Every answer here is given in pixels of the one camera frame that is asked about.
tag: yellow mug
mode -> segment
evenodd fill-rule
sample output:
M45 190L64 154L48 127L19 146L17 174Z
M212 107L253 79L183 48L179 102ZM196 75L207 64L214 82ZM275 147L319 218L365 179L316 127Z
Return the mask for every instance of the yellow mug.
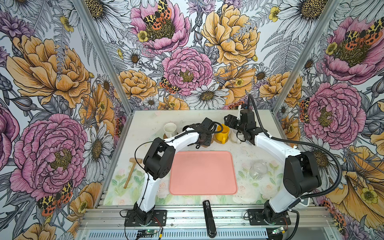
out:
M228 139L229 127L227 127L224 124L222 124L222 125L223 125L223 131L221 133L217 133L216 134L216 139L218 141L221 141L221 144L224 144L227 141L227 139Z

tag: black handle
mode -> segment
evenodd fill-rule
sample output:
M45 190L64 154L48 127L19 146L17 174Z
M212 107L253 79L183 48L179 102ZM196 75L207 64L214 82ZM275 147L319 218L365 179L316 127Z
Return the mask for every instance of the black handle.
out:
M216 226L212 215L211 204L209 200L203 202L205 224L207 226L208 236L214 238L216 236Z

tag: floral wallpaper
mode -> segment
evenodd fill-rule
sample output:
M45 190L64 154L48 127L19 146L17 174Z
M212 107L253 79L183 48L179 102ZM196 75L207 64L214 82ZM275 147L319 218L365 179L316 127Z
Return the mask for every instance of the floral wallpaper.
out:
M340 3L335 14L342 17L330 22L303 66L302 83L296 81L277 113L288 139L321 145L342 165L338 188L315 202L328 208L348 240L384 239L382 10L383 3L373 0ZM260 92L277 81L267 82ZM335 163L311 147L298 148L314 150L322 180L318 190L332 185Z
M0 0L2 239L74 239L127 120L68 7Z
M64 15L83 28L71 1ZM271 109L327 0L85 3L133 109L232 109L249 93Z

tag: clear glass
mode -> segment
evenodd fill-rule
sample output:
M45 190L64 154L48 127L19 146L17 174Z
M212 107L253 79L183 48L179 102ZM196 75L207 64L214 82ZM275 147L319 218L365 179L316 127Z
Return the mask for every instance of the clear glass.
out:
M249 170L249 174L253 179L261 179L268 171L268 167L266 166L265 163L262 161L256 161L251 169Z

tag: cork coaster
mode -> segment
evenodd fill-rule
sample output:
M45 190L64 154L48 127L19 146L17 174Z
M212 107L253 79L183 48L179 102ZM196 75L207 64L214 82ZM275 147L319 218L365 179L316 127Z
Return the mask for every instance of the cork coaster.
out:
M214 134L212 138L213 138L214 141L217 142L218 144L222 144L221 141L219 141L219 140L216 139L216 134Z

